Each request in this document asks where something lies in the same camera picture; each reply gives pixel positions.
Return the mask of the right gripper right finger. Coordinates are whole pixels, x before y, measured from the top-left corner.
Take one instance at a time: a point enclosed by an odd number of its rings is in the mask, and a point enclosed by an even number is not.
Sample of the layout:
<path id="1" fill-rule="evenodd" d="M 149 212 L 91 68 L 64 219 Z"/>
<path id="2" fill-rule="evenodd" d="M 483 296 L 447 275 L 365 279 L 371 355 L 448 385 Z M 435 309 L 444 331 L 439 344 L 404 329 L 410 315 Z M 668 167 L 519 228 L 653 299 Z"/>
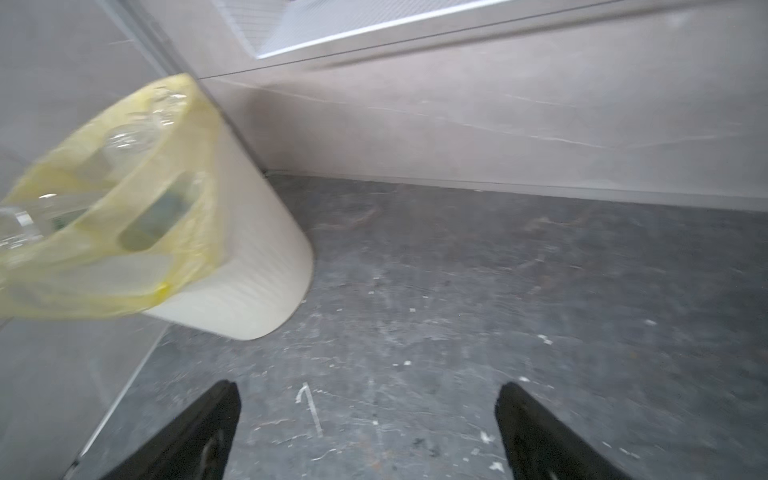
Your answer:
<path id="1" fill-rule="evenodd" d="M 516 479 L 631 479 L 514 382 L 500 388 L 494 414 Z"/>

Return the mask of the small clear bottle white cap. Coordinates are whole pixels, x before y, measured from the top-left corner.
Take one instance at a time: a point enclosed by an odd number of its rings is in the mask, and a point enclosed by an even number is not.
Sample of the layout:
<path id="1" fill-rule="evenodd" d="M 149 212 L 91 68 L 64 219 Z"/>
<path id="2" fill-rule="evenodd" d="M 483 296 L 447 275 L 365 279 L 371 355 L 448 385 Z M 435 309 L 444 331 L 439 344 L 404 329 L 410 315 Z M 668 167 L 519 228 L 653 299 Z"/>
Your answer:
<path id="1" fill-rule="evenodd" d="M 1 249 L 38 243 L 65 228 L 105 195 L 101 191 L 44 194 L 1 206 Z"/>

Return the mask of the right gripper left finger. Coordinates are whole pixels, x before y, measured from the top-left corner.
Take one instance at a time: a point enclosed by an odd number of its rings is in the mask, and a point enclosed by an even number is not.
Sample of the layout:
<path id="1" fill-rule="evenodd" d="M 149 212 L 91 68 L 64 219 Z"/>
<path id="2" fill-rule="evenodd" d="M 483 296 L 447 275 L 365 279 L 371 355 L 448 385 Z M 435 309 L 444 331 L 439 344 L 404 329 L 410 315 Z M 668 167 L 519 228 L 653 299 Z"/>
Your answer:
<path id="1" fill-rule="evenodd" d="M 215 383 L 102 479 L 223 479 L 241 409 L 237 384 Z"/>

